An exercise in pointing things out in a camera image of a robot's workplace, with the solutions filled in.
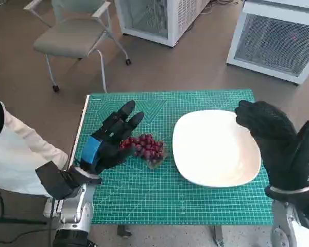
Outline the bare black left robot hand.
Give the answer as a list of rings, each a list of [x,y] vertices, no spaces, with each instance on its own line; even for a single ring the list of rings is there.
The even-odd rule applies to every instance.
[[[120,148],[121,141],[131,136],[133,130],[144,117],[138,112],[129,115],[135,108],[135,101],[130,100],[118,111],[112,112],[86,141],[80,158],[80,168],[91,174],[100,174],[105,169],[123,163],[134,148]]]

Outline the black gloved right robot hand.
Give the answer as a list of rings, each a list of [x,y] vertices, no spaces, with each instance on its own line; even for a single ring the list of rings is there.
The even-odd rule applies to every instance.
[[[296,131],[283,111],[264,101],[241,100],[235,114],[260,149],[270,186],[289,191],[308,186],[309,120]]]

